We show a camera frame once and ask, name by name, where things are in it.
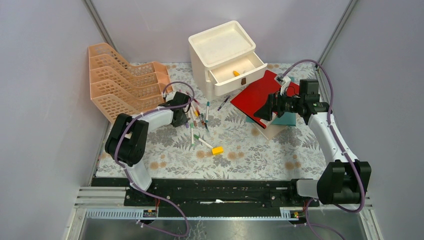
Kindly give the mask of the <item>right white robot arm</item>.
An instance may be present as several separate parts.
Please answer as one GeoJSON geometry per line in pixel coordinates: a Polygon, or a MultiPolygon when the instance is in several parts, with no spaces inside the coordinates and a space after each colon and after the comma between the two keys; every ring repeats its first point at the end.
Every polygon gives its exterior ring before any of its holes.
{"type": "Polygon", "coordinates": [[[254,116],[265,121],[296,113],[315,135],[323,152],[326,168],[318,180],[295,179],[294,188],[287,191],[287,201],[301,205],[307,198],[317,199],[324,205],[358,204],[357,211],[365,205],[366,192],[371,177],[371,166],[359,161],[348,148],[335,123],[332,106],[321,101],[319,82],[302,79],[299,90],[289,94],[291,79],[276,76],[280,89],[268,94],[264,105],[254,116]]]}

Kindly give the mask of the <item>white three-drawer cabinet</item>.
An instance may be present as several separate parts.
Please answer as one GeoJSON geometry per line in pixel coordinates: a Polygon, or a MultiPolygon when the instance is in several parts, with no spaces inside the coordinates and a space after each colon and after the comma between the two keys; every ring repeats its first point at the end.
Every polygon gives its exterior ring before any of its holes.
{"type": "Polygon", "coordinates": [[[189,37],[194,82],[208,101],[219,98],[212,93],[209,71],[255,53],[256,44],[236,20],[226,22],[189,37]]]}

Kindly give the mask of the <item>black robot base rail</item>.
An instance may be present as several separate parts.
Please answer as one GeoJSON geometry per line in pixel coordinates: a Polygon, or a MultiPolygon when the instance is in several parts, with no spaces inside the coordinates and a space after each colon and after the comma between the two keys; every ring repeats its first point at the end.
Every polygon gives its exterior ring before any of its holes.
{"type": "Polygon", "coordinates": [[[146,207],[162,218],[278,217],[280,209],[301,212],[309,200],[298,195],[294,180],[154,178],[147,194],[126,178],[96,177],[91,185],[123,187],[125,207],[146,207]]]}

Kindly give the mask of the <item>white top drawer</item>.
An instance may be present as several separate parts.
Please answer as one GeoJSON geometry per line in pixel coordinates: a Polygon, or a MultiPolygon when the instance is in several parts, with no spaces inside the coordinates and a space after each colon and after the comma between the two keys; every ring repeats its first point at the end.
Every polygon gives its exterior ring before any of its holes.
{"type": "Polygon", "coordinates": [[[265,74],[266,67],[267,64],[256,53],[252,52],[209,70],[212,93],[215,96],[222,96],[245,87],[261,79],[265,74]]]}

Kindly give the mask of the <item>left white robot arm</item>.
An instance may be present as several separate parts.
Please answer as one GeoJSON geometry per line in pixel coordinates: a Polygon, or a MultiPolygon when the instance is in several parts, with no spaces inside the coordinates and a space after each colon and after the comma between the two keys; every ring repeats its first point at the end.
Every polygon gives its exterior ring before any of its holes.
{"type": "Polygon", "coordinates": [[[144,206],[155,200],[155,192],[149,188],[152,177],[142,161],[148,134],[167,125],[175,128],[185,125],[188,122],[185,107],[190,100],[192,97],[177,91],[166,97],[165,103],[155,111],[141,113],[140,116],[120,113],[107,137],[105,152],[124,169],[130,186],[137,189],[136,199],[144,206]]]}

